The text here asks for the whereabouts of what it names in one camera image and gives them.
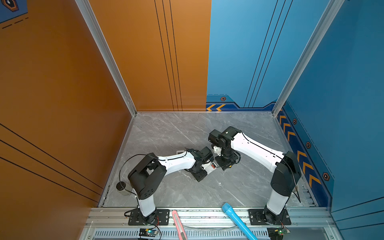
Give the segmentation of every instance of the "aluminum frame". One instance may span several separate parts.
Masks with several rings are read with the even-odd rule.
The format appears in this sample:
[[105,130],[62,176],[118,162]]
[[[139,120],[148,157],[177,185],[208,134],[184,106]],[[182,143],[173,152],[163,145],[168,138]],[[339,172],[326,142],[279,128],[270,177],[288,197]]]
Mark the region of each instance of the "aluminum frame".
[[279,114],[280,109],[283,107],[285,101],[288,99],[288,96],[291,94],[293,88],[295,87],[304,69],[307,67],[307,64],[312,58],[313,53],[316,51],[317,47],[319,46],[321,40],[323,39],[325,33],[327,32],[329,26],[331,25],[333,19],[339,12],[343,3],[344,0],[329,1],[307,45],[305,46],[304,51],[299,58],[299,61],[296,63],[295,68],[289,76],[287,83],[285,84],[283,90],[280,93],[279,98],[276,101],[275,106],[272,109],[272,114],[275,117],[277,116],[277,114]]
[[75,2],[79,7],[81,14],[83,15],[83,18],[89,28],[89,31],[91,32],[93,39],[95,40],[99,48],[99,51],[104,58],[104,61],[120,91],[121,96],[124,99],[125,104],[127,105],[129,112],[131,113],[131,116],[132,117],[136,116],[136,113],[137,113],[136,107],[128,92],[127,86],[125,85],[125,82],[121,76],[121,73],[115,62],[115,59],[113,58],[113,55],[112,55],[111,49],[108,46],[107,40],[105,39],[104,34],[101,31],[100,25],[92,10],[91,4],[89,3],[88,0],[75,0]]
[[338,228],[335,227],[325,227],[325,232],[329,240],[343,240]]
[[[104,207],[92,208],[86,221],[85,228],[137,228],[128,225],[129,218],[124,217],[124,212],[132,207]],[[176,210],[183,225],[195,228],[227,228],[233,227],[233,221],[222,211],[221,207],[169,207],[157,209]],[[250,227],[265,227],[265,225],[251,225],[248,209],[264,209],[264,207],[234,207],[236,214]],[[292,225],[295,227],[336,227],[336,224],[325,207],[287,207]],[[169,225],[162,228],[174,227],[173,217],[169,216]]]

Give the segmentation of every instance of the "black mounting plate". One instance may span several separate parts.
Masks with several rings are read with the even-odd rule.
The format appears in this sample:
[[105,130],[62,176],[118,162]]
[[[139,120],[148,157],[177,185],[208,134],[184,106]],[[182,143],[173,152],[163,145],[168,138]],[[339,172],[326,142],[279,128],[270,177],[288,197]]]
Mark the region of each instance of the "black mounting plate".
[[201,180],[203,180],[203,178],[205,178],[208,174],[207,174],[207,171],[205,170],[202,170],[200,173],[192,173],[192,175],[196,178],[196,180],[198,182],[200,182]]
[[234,162],[224,159],[221,156],[216,156],[215,160],[223,171],[226,170],[227,168],[232,167],[232,165],[235,164]]
[[[263,216],[264,209],[248,209],[249,220],[251,221],[251,225],[269,225],[264,221]],[[284,225],[291,225],[291,219],[289,218],[288,212],[282,212],[282,222]]]
[[[159,217],[160,226],[168,225],[169,209],[157,209],[156,217]],[[145,220],[143,219],[139,209],[132,209],[131,214],[129,215],[128,225],[142,226],[142,225],[148,225],[148,223],[146,223]]]

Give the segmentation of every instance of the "black cable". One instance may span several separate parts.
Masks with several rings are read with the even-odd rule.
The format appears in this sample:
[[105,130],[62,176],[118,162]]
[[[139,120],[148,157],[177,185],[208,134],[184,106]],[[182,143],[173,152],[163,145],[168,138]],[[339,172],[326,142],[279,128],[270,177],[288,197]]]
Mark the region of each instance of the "black cable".
[[160,238],[159,238],[159,240],[161,240],[161,236],[162,236],[162,234],[161,234],[160,228],[159,228],[158,226],[156,226],[156,227],[157,227],[157,229],[158,229],[159,232],[160,232]]
[[245,140],[247,140],[248,142],[250,142],[250,143],[252,143],[253,145],[256,145],[256,146],[258,146],[259,148],[261,148],[261,149],[264,149],[265,151],[267,151],[267,152],[269,152],[269,153],[271,153],[271,154],[275,155],[276,157],[278,157],[278,158],[282,159],[281,157],[279,157],[278,155],[274,154],[273,152],[270,152],[270,151],[266,150],[265,148],[263,148],[263,147],[260,147],[260,146],[259,146],[259,145],[257,145],[256,143],[249,141],[249,140],[248,140],[248,139],[245,137],[245,135],[244,135],[244,133],[243,133],[243,132],[241,132],[241,134],[243,134],[243,137],[244,137],[244,138],[245,138]]
[[239,153],[238,151],[236,151],[236,150],[234,150],[233,152],[239,157],[239,161],[235,162],[235,164],[238,164],[238,163],[240,162],[240,160],[241,160],[241,155],[240,155],[240,153]]
[[297,195],[295,193],[293,193],[297,199],[299,200],[299,202],[301,203],[301,200],[300,200],[300,195],[299,195],[299,190],[297,189],[297,185],[296,185],[296,180],[295,180],[295,176],[293,175],[293,171],[292,171],[292,168],[289,166],[289,164],[284,160],[282,159],[282,161],[285,162],[286,166],[288,166],[289,170],[291,171],[291,174],[292,174],[292,177],[293,177],[293,181],[295,183],[295,189],[296,189],[296,192],[297,192]]
[[133,211],[133,210],[134,210],[134,209],[126,211],[126,212],[124,213],[124,217],[129,217],[130,215],[127,215],[127,213],[129,213],[129,212],[131,212],[131,211]]
[[284,225],[283,220],[280,220],[280,222],[281,222],[281,225],[283,226],[282,229],[286,228],[286,229],[288,229],[288,231],[291,231],[291,230],[289,230],[289,228],[287,228],[287,227]]
[[171,159],[167,159],[167,160],[174,160],[174,159],[178,159],[178,158],[182,158],[182,157],[185,157],[186,155],[187,155],[187,153],[188,153],[188,151],[185,151],[185,154],[184,154],[184,156],[180,156],[180,157],[175,157],[175,158],[171,158]]

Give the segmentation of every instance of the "robotic arm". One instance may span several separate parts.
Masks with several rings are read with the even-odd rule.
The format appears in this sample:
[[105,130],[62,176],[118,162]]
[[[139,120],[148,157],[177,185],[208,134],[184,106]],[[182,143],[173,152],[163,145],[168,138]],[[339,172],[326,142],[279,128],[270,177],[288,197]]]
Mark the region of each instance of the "robotic arm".
[[234,127],[228,127],[223,132],[213,130],[208,140],[218,155],[215,160],[223,170],[231,168],[236,163],[239,156],[235,152],[240,151],[273,172],[272,193],[264,208],[263,217],[268,224],[279,223],[284,215],[284,206],[301,177],[295,154],[290,151],[284,154],[273,150],[250,139]]
[[153,194],[164,176],[187,169],[200,182],[216,168],[212,161],[213,154],[208,147],[201,151],[188,149],[167,157],[157,157],[154,153],[147,154],[128,175],[133,192],[137,195],[144,222],[152,223],[155,218]]

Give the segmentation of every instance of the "marble floor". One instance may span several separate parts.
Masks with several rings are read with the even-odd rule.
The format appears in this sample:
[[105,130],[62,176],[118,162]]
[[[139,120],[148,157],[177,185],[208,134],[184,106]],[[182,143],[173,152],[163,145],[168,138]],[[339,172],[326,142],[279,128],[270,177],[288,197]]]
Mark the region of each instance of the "marble floor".
[[[217,129],[236,127],[252,139],[278,151],[290,149],[281,128],[271,113],[139,113],[119,161],[106,196],[104,207],[135,207],[134,196],[121,195],[115,188],[123,162],[135,154],[155,153],[157,156],[176,154],[178,150],[210,148],[208,134]],[[223,171],[216,169],[197,182],[191,173],[181,170],[165,176],[154,194],[157,207],[221,207],[225,202],[236,207],[264,207],[271,193],[272,173],[248,156],[241,154],[241,163]],[[129,160],[121,171],[127,175],[142,156]],[[288,206],[309,206],[294,195]]]

